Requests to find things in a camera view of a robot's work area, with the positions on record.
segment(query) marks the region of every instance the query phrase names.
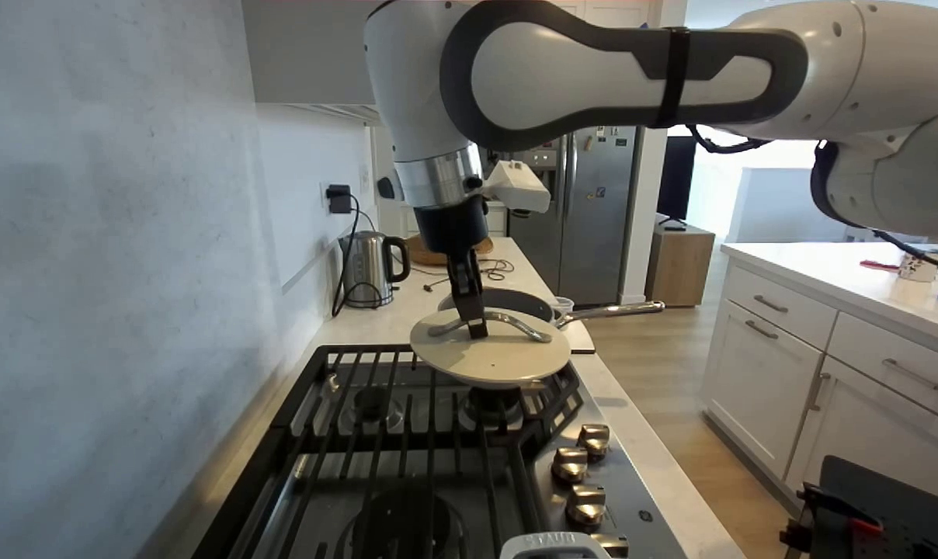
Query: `wooden floor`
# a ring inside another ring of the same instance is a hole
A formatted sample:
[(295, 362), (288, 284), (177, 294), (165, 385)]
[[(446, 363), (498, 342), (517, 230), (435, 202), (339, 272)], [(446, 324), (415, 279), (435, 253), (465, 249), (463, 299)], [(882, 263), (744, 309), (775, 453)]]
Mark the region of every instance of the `wooden floor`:
[(741, 464), (703, 421), (703, 369), (716, 333), (725, 257), (716, 255), (705, 302), (694, 311), (640, 316), (585, 316), (599, 358), (612, 367), (630, 402), (713, 502), (747, 556), (783, 556), (778, 533), (785, 511)]

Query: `backsplash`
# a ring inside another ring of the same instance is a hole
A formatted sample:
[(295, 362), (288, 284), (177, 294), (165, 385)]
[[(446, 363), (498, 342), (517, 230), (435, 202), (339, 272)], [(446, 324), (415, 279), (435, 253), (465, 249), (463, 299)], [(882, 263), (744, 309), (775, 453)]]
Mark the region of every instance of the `backsplash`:
[(0, 556), (135, 556), (331, 309), (367, 129), (256, 106), (238, 0), (0, 2)]

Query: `gas stove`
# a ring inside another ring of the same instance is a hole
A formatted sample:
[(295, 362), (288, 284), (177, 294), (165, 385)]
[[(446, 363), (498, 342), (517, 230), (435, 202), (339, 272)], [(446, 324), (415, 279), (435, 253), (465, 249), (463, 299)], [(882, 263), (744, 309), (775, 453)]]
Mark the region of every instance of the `gas stove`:
[(685, 556), (572, 367), (485, 392), (344, 344), (314, 350), (195, 556), (485, 559), (534, 531)]

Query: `cabinet handle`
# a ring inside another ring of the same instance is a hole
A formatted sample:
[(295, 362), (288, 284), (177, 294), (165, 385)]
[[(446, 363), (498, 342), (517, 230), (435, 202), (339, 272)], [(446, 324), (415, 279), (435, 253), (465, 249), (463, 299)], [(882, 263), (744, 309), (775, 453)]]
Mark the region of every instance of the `cabinet handle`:
[(917, 382), (923, 382), (923, 385), (930, 385), (933, 392), (938, 392), (938, 382), (930, 379), (925, 372), (917, 372), (917, 369), (911, 369), (907, 363), (901, 363), (895, 358), (886, 358), (882, 363), (891, 367), (891, 369), (897, 369), (897, 372), (904, 372), (904, 377), (911, 377), (911, 379), (917, 379)]
[(764, 306), (764, 309), (771, 309), (771, 311), (778, 311), (778, 314), (789, 314), (785, 306), (778, 306), (778, 302), (771, 302), (767, 294), (755, 294), (755, 302)]
[(811, 411), (815, 414), (821, 414), (821, 402), (822, 402), (822, 392), (825, 392), (825, 385), (833, 382), (833, 377), (829, 372), (821, 372), (821, 377), (815, 377), (815, 390), (811, 390)]
[(761, 327), (761, 324), (755, 324), (755, 319), (747, 319), (747, 327), (748, 327), (751, 333), (764, 335), (764, 339), (781, 339), (775, 331), (767, 331), (767, 327)]

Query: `stove knob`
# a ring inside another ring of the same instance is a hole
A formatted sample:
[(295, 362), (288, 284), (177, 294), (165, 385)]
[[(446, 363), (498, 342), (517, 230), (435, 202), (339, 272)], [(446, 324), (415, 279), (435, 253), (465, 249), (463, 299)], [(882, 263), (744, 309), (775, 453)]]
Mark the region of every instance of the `stove knob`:
[(603, 461), (610, 440), (612, 440), (612, 429), (606, 423), (586, 423), (586, 425), (580, 425), (579, 444), (586, 449), (590, 464)]
[(590, 542), (606, 549), (606, 556), (627, 559), (627, 542), (610, 533), (590, 533)]
[(552, 480), (565, 487), (580, 484), (590, 473), (586, 449), (560, 449), (552, 457)]
[(572, 484), (565, 502), (565, 523), (579, 531), (599, 531), (606, 516), (606, 495), (596, 484)]

